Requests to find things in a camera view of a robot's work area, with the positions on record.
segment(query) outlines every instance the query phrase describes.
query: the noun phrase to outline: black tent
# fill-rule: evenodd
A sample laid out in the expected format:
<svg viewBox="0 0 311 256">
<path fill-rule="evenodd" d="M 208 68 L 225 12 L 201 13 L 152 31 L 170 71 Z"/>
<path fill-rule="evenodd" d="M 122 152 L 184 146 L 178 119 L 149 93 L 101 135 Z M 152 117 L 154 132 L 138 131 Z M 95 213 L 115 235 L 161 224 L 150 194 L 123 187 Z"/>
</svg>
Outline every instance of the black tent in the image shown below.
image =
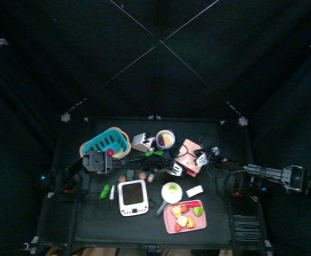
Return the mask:
<svg viewBox="0 0 311 256">
<path fill-rule="evenodd" d="M 0 0 L 0 255 L 35 235 L 67 114 L 245 117 L 254 162 L 311 171 L 311 45 L 311 0 Z M 311 198 L 264 207 L 311 255 Z"/>
</svg>

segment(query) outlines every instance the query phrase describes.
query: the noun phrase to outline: food on plate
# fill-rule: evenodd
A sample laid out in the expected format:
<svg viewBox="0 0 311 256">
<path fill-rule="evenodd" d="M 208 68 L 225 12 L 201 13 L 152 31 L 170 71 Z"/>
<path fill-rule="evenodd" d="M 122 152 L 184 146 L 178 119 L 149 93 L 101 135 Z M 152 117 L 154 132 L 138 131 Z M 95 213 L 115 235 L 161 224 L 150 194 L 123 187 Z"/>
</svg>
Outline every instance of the food on plate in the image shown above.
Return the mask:
<svg viewBox="0 0 311 256">
<path fill-rule="evenodd" d="M 178 222 L 176 222 L 176 231 L 181 232 L 182 231 L 182 226 Z"/>
<path fill-rule="evenodd" d="M 180 225 L 181 225 L 182 227 L 186 227 L 188 222 L 189 222 L 189 218 L 182 215 L 182 216 L 178 218 L 177 222 L 180 223 Z"/>
<path fill-rule="evenodd" d="M 186 205 L 189 208 L 202 207 L 202 204 L 201 204 L 200 201 L 186 202 L 185 205 Z"/>
<path fill-rule="evenodd" d="M 196 228 L 196 222 L 194 222 L 194 218 L 192 216 L 188 217 L 188 228 Z"/>
<path fill-rule="evenodd" d="M 181 205 L 181 210 L 182 210 L 182 213 L 186 213 L 189 211 L 186 204 Z"/>
<path fill-rule="evenodd" d="M 194 207 L 193 212 L 197 217 L 201 217 L 204 215 L 204 207 Z"/>
<path fill-rule="evenodd" d="M 172 212 L 173 212 L 176 218 L 181 217 L 182 216 L 182 208 L 181 208 L 181 206 L 180 205 L 174 206 L 172 208 Z"/>
</svg>

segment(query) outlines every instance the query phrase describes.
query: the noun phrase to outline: tray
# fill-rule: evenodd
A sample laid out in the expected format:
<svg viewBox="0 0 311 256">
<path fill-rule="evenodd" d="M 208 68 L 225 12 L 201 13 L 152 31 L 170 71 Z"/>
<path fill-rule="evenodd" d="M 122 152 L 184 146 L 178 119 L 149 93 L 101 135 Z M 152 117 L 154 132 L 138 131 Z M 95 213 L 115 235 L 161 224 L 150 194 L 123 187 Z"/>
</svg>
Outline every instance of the tray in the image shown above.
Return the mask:
<svg viewBox="0 0 311 256">
<path fill-rule="evenodd" d="M 180 234 L 180 233 L 185 233 L 185 232 L 192 232 L 192 231 L 197 231 L 197 230 L 208 227 L 206 212 L 204 211 L 202 216 L 198 217 L 194 214 L 193 208 L 189 207 L 189 211 L 186 213 L 184 213 L 182 215 L 193 217 L 194 222 L 196 222 L 196 228 L 184 227 L 181 231 L 176 230 L 177 217 L 173 214 L 173 207 L 182 205 L 182 204 L 194 203 L 194 202 L 200 203 L 201 206 L 204 207 L 204 203 L 201 200 L 184 201 L 177 204 L 170 204 L 166 206 L 165 212 L 164 212 L 164 219 L 165 219 L 165 225 L 166 225 L 169 234 Z"/>
</svg>

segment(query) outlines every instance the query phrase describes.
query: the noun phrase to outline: white object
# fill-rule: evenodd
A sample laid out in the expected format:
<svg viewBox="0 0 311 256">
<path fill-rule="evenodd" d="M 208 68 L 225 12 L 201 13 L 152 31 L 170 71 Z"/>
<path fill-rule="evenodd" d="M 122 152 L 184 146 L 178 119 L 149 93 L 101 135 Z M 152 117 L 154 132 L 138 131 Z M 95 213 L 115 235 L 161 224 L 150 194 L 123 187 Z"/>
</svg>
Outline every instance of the white object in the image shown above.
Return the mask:
<svg viewBox="0 0 311 256">
<path fill-rule="evenodd" d="M 142 133 L 134 137 L 131 147 L 146 153 L 152 149 L 152 144 L 154 140 L 156 137 L 148 138 L 146 133 Z"/>
<path fill-rule="evenodd" d="M 188 194 L 189 198 L 192 198 L 193 196 L 201 194 L 202 192 L 204 192 L 204 187 L 202 187 L 202 185 L 200 185 L 200 186 L 189 189 L 186 191 L 186 194 Z"/>
<path fill-rule="evenodd" d="M 145 180 L 118 184 L 119 210 L 123 216 L 145 214 L 149 211 L 149 196 Z"/>
<path fill-rule="evenodd" d="M 204 153 L 204 154 L 196 159 L 196 164 L 197 164 L 198 167 L 202 167 L 204 165 L 208 164 L 206 153 Z"/>
<path fill-rule="evenodd" d="M 169 170 L 168 173 L 173 176 L 182 176 L 184 167 L 174 163 L 173 170 Z"/>
</svg>

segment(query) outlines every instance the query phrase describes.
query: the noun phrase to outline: black table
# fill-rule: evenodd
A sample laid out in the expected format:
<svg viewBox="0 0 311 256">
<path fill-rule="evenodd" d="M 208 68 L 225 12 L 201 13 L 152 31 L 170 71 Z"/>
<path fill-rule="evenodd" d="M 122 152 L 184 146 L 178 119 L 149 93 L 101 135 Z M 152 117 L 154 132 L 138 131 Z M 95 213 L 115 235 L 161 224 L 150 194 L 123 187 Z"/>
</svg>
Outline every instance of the black table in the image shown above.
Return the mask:
<svg viewBox="0 0 311 256">
<path fill-rule="evenodd" d="M 110 127 L 119 127 L 133 137 L 144 132 L 156 135 L 164 129 L 172 129 L 177 142 L 190 139 L 204 142 L 208 147 L 218 147 L 221 155 L 244 162 L 252 162 L 252 150 L 246 127 L 238 120 L 178 120 L 178 119 L 133 119 L 97 118 L 71 120 L 63 124 L 57 154 L 54 172 L 61 167 L 69 167 L 79 159 L 79 147 L 83 142 L 101 134 Z M 118 196 L 114 207 L 109 208 L 109 200 L 99 200 L 99 194 L 106 184 L 118 184 L 126 169 L 113 169 L 106 175 L 91 175 L 91 185 L 85 196 L 75 201 L 62 201 L 57 196 L 45 199 L 39 223 L 39 246 L 101 246 L 134 248 L 193 248 L 228 249 L 232 247 L 229 205 L 220 197 L 216 189 L 218 169 L 205 166 L 197 177 L 185 174 L 176 177 L 169 173 L 156 173 L 153 183 L 148 183 L 148 193 L 152 199 L 150 211 L 138 216 L 123 217 L 119 213 Z M 156 212 L 162 204 L 161 188 L 169 182 L 177 182 L 184 191 L 204 186 L 205 192 L 192 199 L 200 199 L 205 206 L 208 227 L 205 229 L 169 234 L 164 216 Z M 182 201 L 192 200 L 184 194 Z"/>
</svg>

